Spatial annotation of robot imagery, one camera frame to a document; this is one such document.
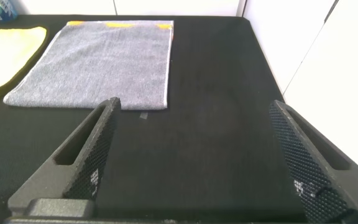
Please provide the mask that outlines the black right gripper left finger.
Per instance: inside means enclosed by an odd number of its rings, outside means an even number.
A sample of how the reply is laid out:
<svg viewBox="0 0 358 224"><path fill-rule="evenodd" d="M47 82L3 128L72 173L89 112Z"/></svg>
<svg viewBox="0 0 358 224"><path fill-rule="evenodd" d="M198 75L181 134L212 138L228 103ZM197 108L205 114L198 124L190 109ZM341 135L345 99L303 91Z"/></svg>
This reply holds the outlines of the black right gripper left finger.
<svg viewBox="0 0 358 224"><path fill-rule="evenodd" d="M12 214L23 215L37 202L95 200L120 112L117 97L100 103L9 198Z"/></svg>

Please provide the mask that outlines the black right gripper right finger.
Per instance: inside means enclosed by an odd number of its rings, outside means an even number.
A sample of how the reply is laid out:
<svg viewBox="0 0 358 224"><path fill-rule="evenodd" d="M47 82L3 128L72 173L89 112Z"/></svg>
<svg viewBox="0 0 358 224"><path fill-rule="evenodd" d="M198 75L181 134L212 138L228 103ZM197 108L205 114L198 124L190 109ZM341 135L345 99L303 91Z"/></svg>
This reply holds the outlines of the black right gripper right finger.
<svg viewBox="0 0 358 224"><path fill-rule="evenodd" d="M311 223L358 223L358 165L287 104L269 115Z"/></svg>

